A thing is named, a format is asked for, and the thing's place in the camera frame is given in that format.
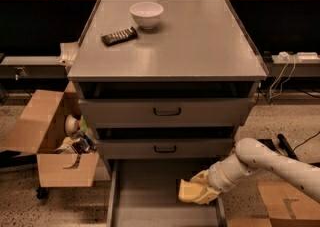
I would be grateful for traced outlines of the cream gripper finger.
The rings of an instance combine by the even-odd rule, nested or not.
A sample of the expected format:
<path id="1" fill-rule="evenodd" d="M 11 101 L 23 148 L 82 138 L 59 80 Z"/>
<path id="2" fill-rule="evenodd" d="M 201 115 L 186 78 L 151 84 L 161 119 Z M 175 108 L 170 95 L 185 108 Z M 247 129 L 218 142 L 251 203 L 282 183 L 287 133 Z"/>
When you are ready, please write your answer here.
<path id="1" fill-rule="evenodd" d="M 200 171 L 190 179 L 191 183 L 204 183 L 204 172 Z"/>
<path id="2" fill-rule="evenodd" d="M 209 200 L 206 197 L 181 197 L 179 196 L 179 200 L 184 203 L 195 203 L 198 205 L 209 204 Z"/>

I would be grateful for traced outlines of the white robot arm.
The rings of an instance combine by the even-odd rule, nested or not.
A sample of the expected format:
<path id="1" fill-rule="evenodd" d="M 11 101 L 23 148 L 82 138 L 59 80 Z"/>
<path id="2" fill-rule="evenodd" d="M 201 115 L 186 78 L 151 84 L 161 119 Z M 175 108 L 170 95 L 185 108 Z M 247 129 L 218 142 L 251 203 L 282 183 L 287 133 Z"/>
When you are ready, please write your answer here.
<path id="1" fill-rule="evenodd" d="M 316 202 L 320 202 L 320 168 L 283 156 L 253 138 L 239 140 L 234 152 L 202 170 L 189 181 L 181 180 L 178 197 L 185 203 L 209 204 L 236 183 L 260 170 L 282 178 Z"/>

